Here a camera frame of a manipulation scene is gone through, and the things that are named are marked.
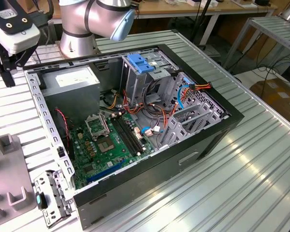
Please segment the green circuit board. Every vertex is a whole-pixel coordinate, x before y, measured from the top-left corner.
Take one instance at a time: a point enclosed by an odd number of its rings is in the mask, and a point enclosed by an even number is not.
[[[124,114],[122,118],[133,127],[137,126],[129,114]],[[140,156],[133,156],[122,141],[110,118],[106,118],[105,121],[110,130],[109,136],[99,137],[96,141],[92,139],[85,122],[82,126],[70,131],[74,149],[72,164],[75,169],[74,182],[76,189],[86,186],[88,178],[94,175],[110,170],[112,167],[127,166],[154,152],[153,146],[146,140],[143,144],[145,151]],[[102,129],[99,120],[93,122],[90,124],[91,131]]]

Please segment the yellow wire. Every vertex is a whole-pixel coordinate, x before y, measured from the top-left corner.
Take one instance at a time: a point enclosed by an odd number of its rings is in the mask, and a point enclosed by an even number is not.
[[[110,106],[110,107],[108,107],[107,109],[113,109],[114,107],[115,107],[115,104],[116,104],[116,98],[117,98],[117,95],[115,95],[115,97],[114,97],[114,102],[113,102],[113,104]]]
[[[200,86],[208,86],[208,84],[207,85],[195,85],[195,86],[198,86],[198,87],[200,87]]]

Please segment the aluminum extrusion table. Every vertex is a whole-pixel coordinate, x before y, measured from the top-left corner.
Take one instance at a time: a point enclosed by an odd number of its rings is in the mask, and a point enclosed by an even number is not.
[[[139,197],[86,231],[288,231],[290,228],[290,123],[245,89],[179,33],[98,40],[102,52],[167,44],[245,118],[197,164]],[[55,45],[40,59],[62,59]],[[22,72],[16,86],[0,79],[0,135],[17,134],[33,180],[57,169]],[[37,208],[0,226],[1,231],[47,231]],[[50,231],[80,231],[75,212]]]
[[[226,61],[223,64],[224,68],[226,68],[227,65],[230,63],[230,60],[232,59],[234,52],[240,45],[241,41],[245,37],[250,27],[256,28],[257,31],[252,36],[243,53],[253,45],[254,41],[257,39],[260,33],[263,33],[268,37],[272,38],[273,40],[277,41],[279,44],[282,45],[282,48],[286,47],[287,49],[290,50],[290,22],[287,22],[286,20],[284,20],[279,16],[249,18],[246,21],[245,25],[243,26],[238,37],[234,41],[230,51],[228,52]],[[281,52],[282,50],[279,49],[277,52],[276,59],[279,59],[279,53]]]

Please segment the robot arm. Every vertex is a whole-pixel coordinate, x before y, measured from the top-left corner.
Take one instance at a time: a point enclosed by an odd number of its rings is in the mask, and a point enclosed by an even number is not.
[[[15,86],[11,72],[23,67],[35,51],[40,31],[15,0],[0,1],[0,76]]]
[[[60,0],[62,53],[82,57],[98,53],[93,34],[121,41],[128,35],[134,10],[130,0]]]
[[[97,53],[94,33],[115,41],[125,39],[134,19],[130,0],[60,0],[59,4],[60,48],[69,58]],[[33,54],[40,38],[38,28],[51,17],[51,12],[27,14],[16,0],[0,0],[0,76],[7,87],[15,86],[12,74]]]

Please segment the expansion slot bracket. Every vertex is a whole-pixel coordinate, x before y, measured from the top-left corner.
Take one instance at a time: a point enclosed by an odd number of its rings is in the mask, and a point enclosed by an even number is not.
[[[62,171],[45,171],[34,179],[37,189],[36,200],[50,229],[71,215],[73,200],[66,201],[60,177]]]

